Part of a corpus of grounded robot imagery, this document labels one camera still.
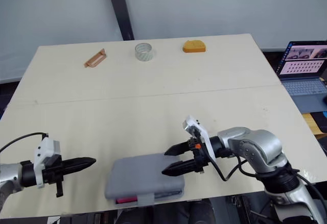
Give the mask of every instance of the gray case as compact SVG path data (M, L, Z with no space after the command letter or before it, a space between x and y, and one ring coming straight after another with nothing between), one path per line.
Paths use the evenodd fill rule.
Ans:
M105 197L117 206L148 206L157 201L180 198L184 192L184 177L161 174L179 157L151 154L118 159L114 162L105 188ZM137 197L137 202L118 204L119 198Z

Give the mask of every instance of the orange sponge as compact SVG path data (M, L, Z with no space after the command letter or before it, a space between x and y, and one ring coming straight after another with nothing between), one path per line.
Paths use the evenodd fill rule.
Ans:
M187 53L205 52L205 44L201 40L189 40L185 42L183 51Z

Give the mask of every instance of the clear tape roll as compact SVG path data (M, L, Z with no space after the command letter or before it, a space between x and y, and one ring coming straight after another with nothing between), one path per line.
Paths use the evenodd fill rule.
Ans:
M152 46L148 43L141 43L135 46L135 56L140 61L147 62L153 57Z

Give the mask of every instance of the laptop keyboard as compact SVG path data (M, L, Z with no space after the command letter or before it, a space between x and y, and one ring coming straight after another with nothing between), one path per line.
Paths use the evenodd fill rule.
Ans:
M327 93L327 88L320 80L284 82L283 85L290 95L315 95Z

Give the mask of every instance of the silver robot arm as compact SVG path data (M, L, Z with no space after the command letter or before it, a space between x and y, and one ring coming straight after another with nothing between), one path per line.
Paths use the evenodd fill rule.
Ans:
M63 196L63 176L88 168L96 161L89 157L62 160L59 141L51 140L47 136L42 139L34 156L34 164L29 160L0 164L0 212L8 196L22 191L25 187L36 185L42 188L45 183L56 183L56 196Z
M249 162L258 180L264 183L265 192L272 199L281 221L293 216L308 216L319 224L324 223L305 185L289 171L290 164L275 135L265 130L235 127L217 136L225 148L231 149L233 156Z
M165 154L179 155L192 151L194 160L174 163L163 174L177 176L192 171L201 172L209 161L215 164L218 157L243 157L254 169L257 180L264 184L265 192L271 198L280 221L294 216L306 216L318 224L324 223L275 135L265 130L252 131L245 127L235 127L219 132L217 137L209 138L205 128L191 116L184 121L183 127L193 137L187 142L172 146Z

